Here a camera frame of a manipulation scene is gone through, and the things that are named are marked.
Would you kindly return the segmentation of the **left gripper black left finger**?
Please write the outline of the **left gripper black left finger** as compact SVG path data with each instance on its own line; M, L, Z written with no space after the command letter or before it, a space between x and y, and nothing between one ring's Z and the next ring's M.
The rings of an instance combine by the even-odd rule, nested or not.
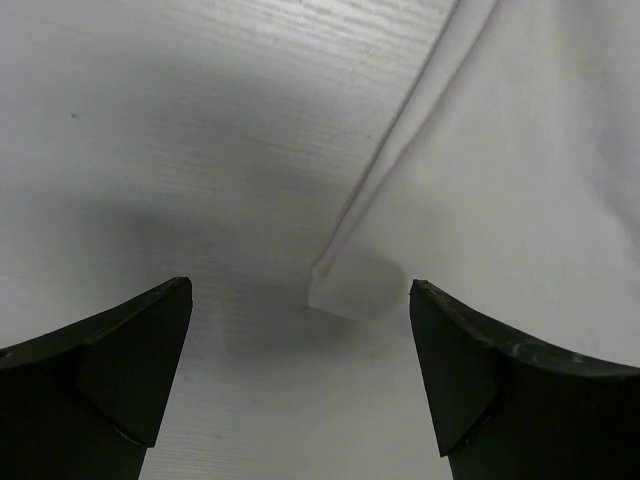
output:
M176 277L1 351L4 479L136 479L156 444L193 308Z

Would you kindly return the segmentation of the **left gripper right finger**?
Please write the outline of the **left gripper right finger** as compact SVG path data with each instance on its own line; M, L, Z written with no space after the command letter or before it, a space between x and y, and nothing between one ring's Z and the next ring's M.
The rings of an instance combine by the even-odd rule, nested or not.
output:
M635 479L639 371L542 341L417 280L410 320L456 479Z

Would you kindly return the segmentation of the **white t shirt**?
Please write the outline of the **white t shirt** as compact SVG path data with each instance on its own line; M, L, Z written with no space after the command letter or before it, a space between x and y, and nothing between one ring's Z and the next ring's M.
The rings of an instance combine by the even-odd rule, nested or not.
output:
M309 302L406 328L416 279L638 364L637 2L455 3Z

